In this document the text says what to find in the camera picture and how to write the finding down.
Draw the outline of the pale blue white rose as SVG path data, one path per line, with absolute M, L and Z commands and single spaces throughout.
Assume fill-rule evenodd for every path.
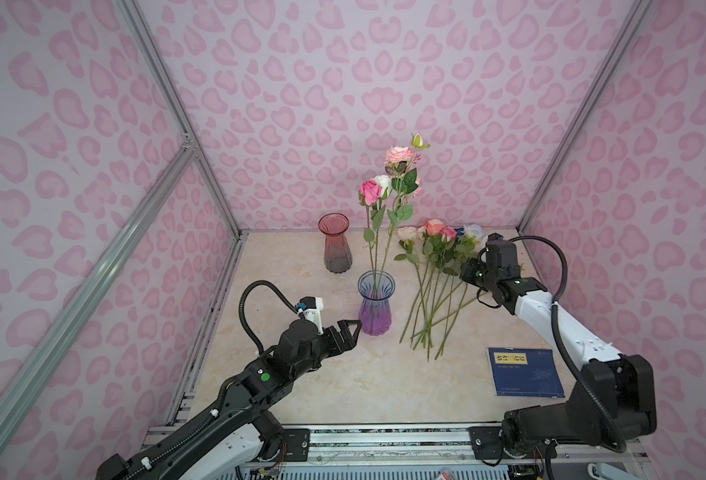
M 442 322 L 444 335 L 434 357 L 435 360 L 444 355 L 459 314 L 468 305 L 466 299 L 468 284 L 460 279 L 461 267 L 467 260 L 476 257 L 485 242 L 484 230 L 476 224 L 464 225 L 456 229 L 455 233 L 456 236 L 444 255 L 443 272 L 449 278 L 450 292 L 444 301 L 444 305 L 447 307 Z

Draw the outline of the purple blue glass vase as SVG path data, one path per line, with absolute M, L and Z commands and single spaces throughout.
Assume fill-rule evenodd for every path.
M 387 333 L 392 325 L 390 299 L 396 291 L 395 279 L 388 272 L 370 270 L 359 278 L 358 291 L 362 297 L 362 331 L 370 336 Z

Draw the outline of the pink white rose with bud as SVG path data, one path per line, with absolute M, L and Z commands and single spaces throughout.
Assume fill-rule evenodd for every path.
M 389 222 L 385 252 L 380 263 L 380 268 L 385 272 L 390 258 L 391 245 L 396 231 L 404 226 L 414 215 L 412 203 L 420 191 L 418 162 L 422 152 L 430 144 L 425 138 L 415 133 L 407 146 L 390 147 L 385 154 L 385 174 L 392 179 L 392 192 L 385 205 L 385 219 Z

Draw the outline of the magenta pink rose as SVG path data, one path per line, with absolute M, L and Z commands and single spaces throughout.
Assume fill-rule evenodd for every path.
M 363 238 L 369 248 L 370 268 L 377 271 L 379 232 L 383 223 L 383 186 L 375 179 L 363 182 L 359 189 L 359 202 L 366 210 L 366 228 Z

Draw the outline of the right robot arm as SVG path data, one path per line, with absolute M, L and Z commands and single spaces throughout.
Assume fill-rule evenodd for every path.
M 460 277 L 536 330 L 558 351 L 575 385 L 563 403 L 506 412 L 501 447 L 524 454 L 541 444 L 583 444 L 623 453 L 629 441 L 657 430 L 653 367 L 643 356 L 626 355 L 600 339 L 561 305 L 569 269 L 553 241 L 540 240 L 560 260 L 558 289 L 549 292 L 539 280 L 523 276 L 517 245 L 526 239 L 490 235 L 479 254 L 462 265 Z

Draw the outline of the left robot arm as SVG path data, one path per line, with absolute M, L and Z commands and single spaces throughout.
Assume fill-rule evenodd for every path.
M 225 380 L 215 400 L 176 432 L 125 459 L 115 454 L 97 469 L 98 479 L 181 479 L 198 461 L 239 428 L 265 417 L 293 390 L 302 375 L 357 346 L 362 322 L 341 320 L 319 330 L 293 321 L 279 342 Z

